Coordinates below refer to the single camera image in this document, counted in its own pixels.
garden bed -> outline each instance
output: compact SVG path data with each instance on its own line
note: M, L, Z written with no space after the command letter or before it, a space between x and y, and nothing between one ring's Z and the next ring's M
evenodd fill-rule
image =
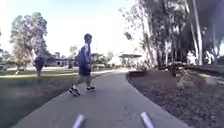
M144 96L195 128L224 127L224 81L222 77L189 71L192 86L180 86L180 74L149 71L142 77L127 75L128 81Z

lawn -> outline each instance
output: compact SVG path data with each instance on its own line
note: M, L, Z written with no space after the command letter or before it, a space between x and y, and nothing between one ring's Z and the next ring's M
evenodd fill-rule
M47 68L38 81L35 71L0 72L0 128L7 128L50 99L66 91L74 82L75 70Z

running boy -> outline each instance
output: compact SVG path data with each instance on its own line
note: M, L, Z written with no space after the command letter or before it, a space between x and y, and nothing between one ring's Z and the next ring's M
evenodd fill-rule
M81 48L79 55L78 55L78 65L79 65L79 78L69 88L69 92L74 95L80 95L79 91L77 90L77 85L81 82L85 82L87 85L86 90L94 90L95 87L91 86L91 49L90 44L92 42L92 36L90 34L86 34L84 36L85 45Z

park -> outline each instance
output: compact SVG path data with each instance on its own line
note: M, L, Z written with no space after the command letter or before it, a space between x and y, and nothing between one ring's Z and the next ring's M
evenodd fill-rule
M223 128L223 6L0 1L0 128Z

person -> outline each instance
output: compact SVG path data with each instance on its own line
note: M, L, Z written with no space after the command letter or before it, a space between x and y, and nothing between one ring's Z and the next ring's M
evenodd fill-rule
M85 45L81 48L78 54L78 66L79 66L79 78L75 81L71 88L69 88L69 93L80 95L77 85L81 82L85 82L87 85L86 90L94 90L95 87L91 86L91 48L90 44L92 42L92 36L90 34L85 34L84 36Z
M36 59L34 60L34 65L35 68L37 70L37 76L40 77L41 75L41 70L44 66L44 59L42 57L36 57Z

